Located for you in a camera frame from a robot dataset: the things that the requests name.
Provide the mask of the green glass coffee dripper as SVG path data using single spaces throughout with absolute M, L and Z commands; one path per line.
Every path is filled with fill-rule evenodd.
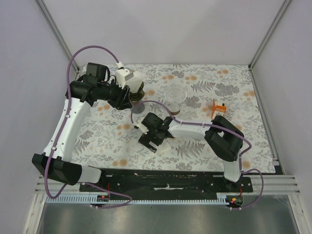
M 137 92 L 135 92 L 135 93 L 130 92 L 129 93 L 130 102 L 140 102 L 143 99 L 143 97 L 145 95 L 143 88 L 144 88 L 144 83 L 142 83 L 140 85 L 139 90 Z

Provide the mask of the white paper coffee filter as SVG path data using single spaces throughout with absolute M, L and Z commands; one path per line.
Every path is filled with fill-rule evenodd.
M 130 88 L 131 93 L 137 93 L 143 83 L 144 75 L 139 71 L 134 71 L 125 77 L 125 84 Z

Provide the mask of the clear glass cup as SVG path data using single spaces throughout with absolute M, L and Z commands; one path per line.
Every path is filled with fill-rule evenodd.
M 187 97 L 187 92 L 182 86 L 172 85 L 166 89 L 165 97 L 168 102 L 168 109 L 173 113 L 179 112 L 182 102 Z

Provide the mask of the orange coffee filter box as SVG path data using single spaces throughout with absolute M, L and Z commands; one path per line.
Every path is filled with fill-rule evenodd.
M 213 107 L 212 107 L 212 114 L 211 119 L 214 119 L 216 116 L 224 116 L 226 113 L 227 107 L 223 102 L 217 102 L 213 99 Z

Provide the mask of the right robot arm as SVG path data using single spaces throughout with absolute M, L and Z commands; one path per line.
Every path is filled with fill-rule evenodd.
M 225 117 L 216 116 L 212 122 L 185 122 L 175 117 L 161 119 L 148 113 L 134 123 L 142 131 L 138 142 L 155 153 L 167 138 L 186 137 L 204 140 L 217 157 L 223 160 L 223 186 L 229 192 L 241 186 L 238 154 L 243 146 L 243 133 Z

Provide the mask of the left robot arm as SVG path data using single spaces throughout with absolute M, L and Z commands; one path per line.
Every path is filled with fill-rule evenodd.
M 130 109 L 130 87 L 126 81 L 133 72 L 121 67 L 113 77 L 107 66 L 88 63 L 85 75 L 70 83 L 64 110 L 57 128 L 41 154 L 34 154 L 33 165 L 46 179 L 68 185 L 90 182 L 96 191 L 107 187 L 101 170 L 72 162 L 74 144 L 80 127 L 97 100 L 107 101 L 118 110 Z

